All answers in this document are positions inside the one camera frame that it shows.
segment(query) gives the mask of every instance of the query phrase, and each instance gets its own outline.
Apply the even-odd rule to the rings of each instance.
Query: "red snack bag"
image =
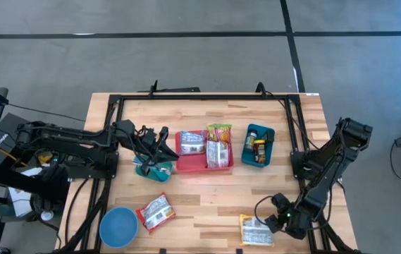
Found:
[[[170,218],[175,216],[165,193],[162,193],[156,200],[141,209],[136,210],[137,217],[144,224],[145,228],[151,232]]]

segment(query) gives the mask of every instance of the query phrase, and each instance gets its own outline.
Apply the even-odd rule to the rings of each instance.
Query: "blue plastic bin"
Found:
[[[259,126],[259,125],[252,123],[249,125],[249,127],[247,127],[246,137],[247,137],[247,133],[249,132],[249,129],[251,129],[251,128],[257,131],[257,139],[261,139],[263,134],[265,134],[265,132],[267,132],[267,131],[271,131],[273,133],[274,137],[276,135],[276,132],[272,128],[267,128],[267,127]],[[242,163],[256,166],[256,167],[265,167],[265,166],[269,165],[271,163],[271,157],[272,157],[272,146],[273,146],[273,142],[266,143],[264,145],[264,149],[266,152],[266,163],[265,164],[255,162],[254,153],[245,151],[245,149],[243,147],[242,154],[241,154]]]

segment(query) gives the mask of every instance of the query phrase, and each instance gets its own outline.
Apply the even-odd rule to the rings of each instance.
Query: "blue bowl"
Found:
[[[137,216],[126,207],[116,207],[107,212],[100,223],[100,238],[111,248],[123,248],[137,234]]]

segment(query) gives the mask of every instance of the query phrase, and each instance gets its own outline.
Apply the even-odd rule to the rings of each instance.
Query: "teal object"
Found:
[[[147,156],[145,156],[145,155],[141,155],[141,157],[143,159],[147,159]],[[135,157],[135,161],[140,162],[140,160],[137,157]],[[149,172],[148,176],[145,176],[142,174],[141,166],[136,166],[135,170],[136,170],[136,174],[138,174],[142,177],[145,177],[145,178],[153,180],[153,181],[158,181],[160,183],[165,183],[171,177],[171,174],[173,171],[173,165],[172,165],[172,162],[162,162],[162,163],[158,163],[154,166],[150,166],[150,172]]]
[[[116,207],[107,212],[100,222],[100,238],[111,248],[123,248],[137,235],[137,216],[127,207]]]
[[[249,127],[247,127],[247,132],[249,132],[249,129],[254,129],[257,131],[257,140],[261,139],[263,134],[267,131],[272,132],[274,136],[276,135],[276,132],[272,128],[259,126],[259,125],[253,124],[253,123],[250,124]],[[271,157],[272,157],[272,146],[273,146],[273,142],[264,144],[264,152],[266,153],[266,163],[264,163],[264,164],[255,162],[255,155],[253,152],[248,152],[245,149],[242,149],[242,154],[241,154],[242,163],[249,164],[249,165],[256,166],[256,167],[265,167],[265,166],[269,165],[271,163]]]

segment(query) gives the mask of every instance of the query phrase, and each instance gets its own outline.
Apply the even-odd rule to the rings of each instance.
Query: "yellow snack bag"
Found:
[[[271,230],[255,217],[241,214],[241,246],[273,246]]]
[[[231,124],[211,124],[206,127],[208,140],[231,142]]]

